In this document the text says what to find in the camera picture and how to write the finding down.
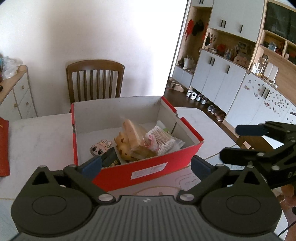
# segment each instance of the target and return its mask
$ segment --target white table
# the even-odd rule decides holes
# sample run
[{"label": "white table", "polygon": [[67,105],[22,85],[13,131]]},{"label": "white table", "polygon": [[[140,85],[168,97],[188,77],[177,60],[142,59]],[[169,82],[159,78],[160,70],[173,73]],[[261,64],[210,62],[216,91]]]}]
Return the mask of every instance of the white table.
[{"label": "white table", "polygon": [[[202,111],[195,108],[177,108],[205,139],[198,151],[204,159],[216,156],[224,147],[235,142]],[[23,185],[39,165],[50,170],[62,170],[73,164],[71,114],[52,115],[19,120],[9,124],[8,177],[0,179],[0,241],[12,238],[17,230],[10,216],[10,208]],[[112,191],[115,196],[176,195],[180,189],[188,190],[200,180],[186,167],[175,173]]]}]

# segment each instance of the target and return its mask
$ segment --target label sticker on box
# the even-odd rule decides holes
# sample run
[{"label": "label sticker on box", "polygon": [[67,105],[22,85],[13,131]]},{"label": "label sticker on box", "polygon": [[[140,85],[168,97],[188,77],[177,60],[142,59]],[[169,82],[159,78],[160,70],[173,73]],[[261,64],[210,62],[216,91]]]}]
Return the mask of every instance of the label sticker on box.
[{"label": "label sticker on box", "polygon": [[148,167],[146,169],[135,171],[131,174],[131,180],[139,178],[139,177],[144,177],[144,176],[156,173],[156,172],[160,172],[165,168],[166,165],[167,165],[167,162],[159,164],[157,166]]}]

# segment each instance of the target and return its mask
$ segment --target black handle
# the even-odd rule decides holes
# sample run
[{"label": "black handle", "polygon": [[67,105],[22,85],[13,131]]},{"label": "black handle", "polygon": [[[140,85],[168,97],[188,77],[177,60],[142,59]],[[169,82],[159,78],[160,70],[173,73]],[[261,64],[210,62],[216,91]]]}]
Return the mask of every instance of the black handle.
[{"label": "black handle", "polygon": [[264,98],[265,100],[267,99],[267,96],[269,95],[269,92],[270,92],[270,90],[267,92],[267,95],[266,95],[266,97]]},{"label": "black handle", "polygon": [[264,94],[265,90],[266,90],[266,87],[264,87],[264,91],[262,92],[262,95],[261,95],[261,97],[263,97],[263,94]]}]

